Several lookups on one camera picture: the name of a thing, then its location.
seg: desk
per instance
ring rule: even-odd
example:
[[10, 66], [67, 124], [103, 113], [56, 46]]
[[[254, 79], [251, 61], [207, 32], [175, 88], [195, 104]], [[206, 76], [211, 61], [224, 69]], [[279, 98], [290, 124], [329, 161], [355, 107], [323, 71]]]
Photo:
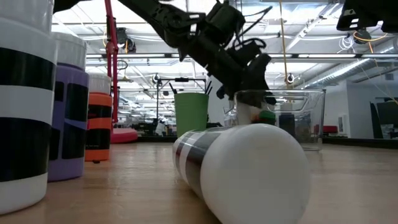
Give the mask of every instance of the desk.
[[[300, 224], [396, 224], [398, 151], [323, 148], [307, 152], [312, 194]], [[180, 179], [171, 155], [171, 143], [112, 145], [110, 161], [86, 162], [82, 178], [50, 183], [43, 201], [0, 223], [219, 223]]]

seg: lid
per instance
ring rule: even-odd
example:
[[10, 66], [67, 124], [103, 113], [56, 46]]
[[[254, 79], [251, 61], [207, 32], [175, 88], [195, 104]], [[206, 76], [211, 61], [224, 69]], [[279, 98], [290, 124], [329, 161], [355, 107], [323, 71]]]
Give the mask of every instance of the lid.
[[104, 74], [89, 74], [90, 84], [88, 89], [90, 93], [104, 93], [110, 94], [111, 92], [111, 78]]
[[53, 32], [51, 35], [57, 41], [57, 62], [74, 65], [84, 70], [86, 67], [86, 42], [71, 34]]
[[0, 47], [17, 50], [57, 63], [57, 46], [49, 34], [20, 22], [0, 17]]

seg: black stripe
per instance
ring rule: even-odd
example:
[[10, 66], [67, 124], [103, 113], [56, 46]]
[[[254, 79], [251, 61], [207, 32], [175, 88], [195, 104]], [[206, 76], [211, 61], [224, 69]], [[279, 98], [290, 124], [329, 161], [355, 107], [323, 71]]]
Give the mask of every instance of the black stripe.
[[63, 82], [55, 82], [54, 100], [63, 102]]
[[82, 85], [69, 83], [65, 118], [74, 121], [87, 121], [88, 88]]
[[65, 123], [63, 125], [62, 159], [85, 156], [86, 130]]
[[58, 149], [60, 147], [60, 136], [61, 131], [55, 128], [51, 129], [51, 140], [50, 140], [50, 157], [51, 161], [58, 159]]
[[189, 186], [200, 197], [203, 198], [200, 186], [200, 169], [203, 158], [211, 144], [220, 136], [220, 133], [205, 133], [191, 147], [185, 164]]
[[45, 174], [51, 125], [22, 118], [0, 118], [0, 182]]
[[187, 133], [184, 138], [180, 141], [180, 144], [177, 146], [177, 150], [175, 151], [175, 167], [177, 168], [178, 172], [181, 174], [180, 171], [180, 155], [182, 151], [182, 147], [184, 147], [185, 143], [188, 141], [188, 139], [193, 136], [193, 132]]
[[52, 62], [35, 55], [2, 47], [0, 47], [0, 58], [0, 85], [54, 90], [56, 65]]
[[110, 145], [110, 129], [91, 129], [86, 132], [86, 150], [109, 149]]
[[112, 117], [111, 106], [88, 105], [88, 119]]

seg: small green object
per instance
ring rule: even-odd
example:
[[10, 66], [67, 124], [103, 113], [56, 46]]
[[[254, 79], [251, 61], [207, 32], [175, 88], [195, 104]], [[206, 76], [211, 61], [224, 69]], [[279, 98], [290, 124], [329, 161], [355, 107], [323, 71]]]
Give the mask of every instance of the small green object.
[[187, 131], [205, 130], [209, 96], [204, 93], [179, 93], [174, 95], [177, 137]]
[[275, 125], [275, 122], [276, 122], [275, 113], [273, 113], [271, 111], [261, 111], [260, 112], [258, 123]]

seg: red base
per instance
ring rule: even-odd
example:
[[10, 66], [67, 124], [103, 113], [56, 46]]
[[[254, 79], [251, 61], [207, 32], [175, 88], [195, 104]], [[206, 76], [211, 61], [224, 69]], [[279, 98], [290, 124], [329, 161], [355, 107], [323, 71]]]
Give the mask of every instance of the red base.
[[114, 128], [111, 134], [111, 144], [128, 143], [137, 139], [137, 131], [131, 128]]

